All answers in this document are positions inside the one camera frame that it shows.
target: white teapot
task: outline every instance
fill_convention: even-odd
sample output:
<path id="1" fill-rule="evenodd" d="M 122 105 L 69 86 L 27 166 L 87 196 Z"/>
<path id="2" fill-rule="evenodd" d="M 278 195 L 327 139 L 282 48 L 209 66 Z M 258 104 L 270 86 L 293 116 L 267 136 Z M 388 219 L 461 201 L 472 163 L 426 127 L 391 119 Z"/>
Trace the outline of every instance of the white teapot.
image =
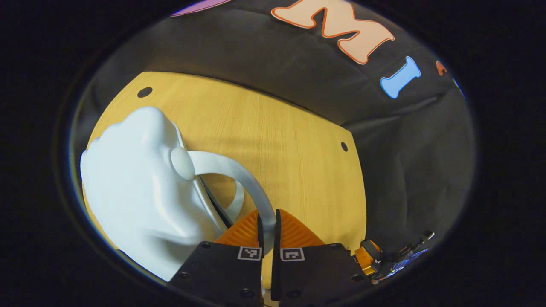
<path id="1" fill-rule="evenodd" d="M 241 210 L 241 185 L 246 188 L 264 240 L 272 238 L 275 212 L 254 176 L 228 157 L 186 150 L 178 127 L 155 107 L 108 127 L 84 151 L 80 165 L 89 207 L 104 233 L 163 280 L 173 277 L 199 242 L 214 241 L 227 229 L 196 175 L 235 179 L 236 196 L 225 210 L 232 220 Z"/>

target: screw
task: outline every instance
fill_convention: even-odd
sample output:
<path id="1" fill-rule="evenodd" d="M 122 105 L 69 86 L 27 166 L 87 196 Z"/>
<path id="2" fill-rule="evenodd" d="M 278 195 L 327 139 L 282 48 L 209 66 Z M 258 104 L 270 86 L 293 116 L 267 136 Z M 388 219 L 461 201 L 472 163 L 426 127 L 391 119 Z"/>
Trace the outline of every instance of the screw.
<path id="1" fill-rule="evenodd" d="M 254 297 L 254 291 L 250 290 L 249 288 L 243 288 L 241 290 L 241 292 L 239 292 L 239 294 L 242 296 L 242 297 L 246 297 L 246 298 L 251 298 L 251 297 Z"/>
<path id="2" fill-rule="evenodd" d="M 184 280 L 189 280 L 192 277 L 188 272 L 180 272 L 178 275 Z"/>

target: wooden table surface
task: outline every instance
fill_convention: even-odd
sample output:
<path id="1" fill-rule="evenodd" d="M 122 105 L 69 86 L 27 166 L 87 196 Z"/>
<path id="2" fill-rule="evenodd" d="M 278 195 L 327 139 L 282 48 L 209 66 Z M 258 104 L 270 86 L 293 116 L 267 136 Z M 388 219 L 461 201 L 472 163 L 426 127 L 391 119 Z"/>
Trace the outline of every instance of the wooden table surface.
<path id="1" fill-rule="evenodd" d="M 152 92 L 137 97 L 145 87 Z M 364 182 L 349 131 L 238 85 L 194 75 L 143 72 L 108 105 L 90 142 L 146 105 L 159 108 L 178 125 L 188 149 L 241 163 L 258 179 L 275 209 L 288 211 L 326 243 L 339 242 L 354 251 L 365 238 Z M 228 205 L 235 195 L 233 180 L 203 177 L 218 201 Z M 239 217 L 254 208 L 245 192 Z M 92 212 L 90 216 L 102 232 Z M 263 263 L 266 288 L 271 284 L 271 256 Z"/>

